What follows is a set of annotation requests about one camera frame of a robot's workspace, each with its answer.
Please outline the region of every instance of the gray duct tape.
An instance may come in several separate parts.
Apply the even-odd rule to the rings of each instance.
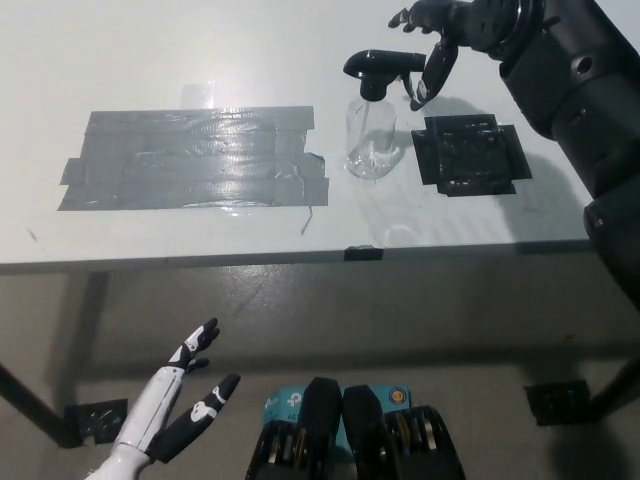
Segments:
[[[322,206],[312,107],[94,112],[60,210]]]
[[[279,157],[274,154],[187,157],[143,153],[126,162],[123,159],[71,158],[60,185],[268,180],[281,177],[311,179],[324,176],[324,158],[312,153]]]
[[[83,158],[70,158],[62,173],[60,185],[82,185],[86,167],[87,164]]]
[[[252,132],[236,135],[185,135],[183,133],[88,134],[81,158],[129,158],[141,153],[162,155],[281,155],[302,153],[306,130]]]
[[[313,130],[313,107],[220,108],[146,112],[93,112],[88,134],[236,134]]]
[[[128,161],[123,169],[123,180],[127,183],[269,180],[275,176],[273,154],[215,157],[141,154]]]
[[[59,210],[326,206],[329,180],[295,178],[163,184],[71,185]]]

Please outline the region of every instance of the white robotic hand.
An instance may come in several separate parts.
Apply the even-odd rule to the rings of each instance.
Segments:
[[[111,456],[87,480],[137,480],[145,467],[155,460],[168,463],[211,425],[240,382],[239,375],[227,375],[165,429],[182,388],[182,377],[209,363],[195,356],[218,336],[217,324],[214,318],[199,327],[156,372],[131,409]]]

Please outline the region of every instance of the teal box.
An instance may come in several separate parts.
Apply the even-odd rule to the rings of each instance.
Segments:
[[[369,387],[380,400],[384,413],[411,407],[409,387],[406,385],[370,385]],[[267,398],[264,404],[263,423],[266,424],[271,420],[287,420],[296,423],[305,389],[306,387],[284,387]],[[336,462],[342,463],[353,459],[342,419],[336,435],[336,448],[338,450]]]

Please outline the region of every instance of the white table surface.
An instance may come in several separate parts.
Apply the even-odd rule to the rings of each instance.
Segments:
[[[637,47],[636,0],[601,0]],[[344,168],[345,111],[359,82],[353,53],[428,53],[437,36],[386,27],[401,0],[2,0],[0,271],[339,260],[350,246],[385,259],[520,245],[586,245],[590,197],[561,150],[528,126],[498,64],[461,53],[442,98],[409,111],[399,83],[397,138],[408,146],[386,178]],[[58,212],[60,177],[94,110],[178,108],[183,86],[215,82],[215,107],[312,105],[307,151],[326,158],[329,206]],[[412,129],[423,116],[493,113],[515,124],[534,174],[518,195],[449,199],[421,184]]]

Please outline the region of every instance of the gray floor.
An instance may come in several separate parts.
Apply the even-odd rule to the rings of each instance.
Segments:
[[[146,479],[242,478],[262,402],[328,375],[404,382],[444,415],[470,479],[640,478],[640,402],[606,423],[534,426],[523,386],[602,387],[640,347],[640,318],[593,256],[458,258],[0,277],[0,361],[60,410],[127,397],[210,316],[212,365],[176,411],[243,374],[216,424]],[[2,479],[81,479],[108,447],[63,451],[0,401]]]

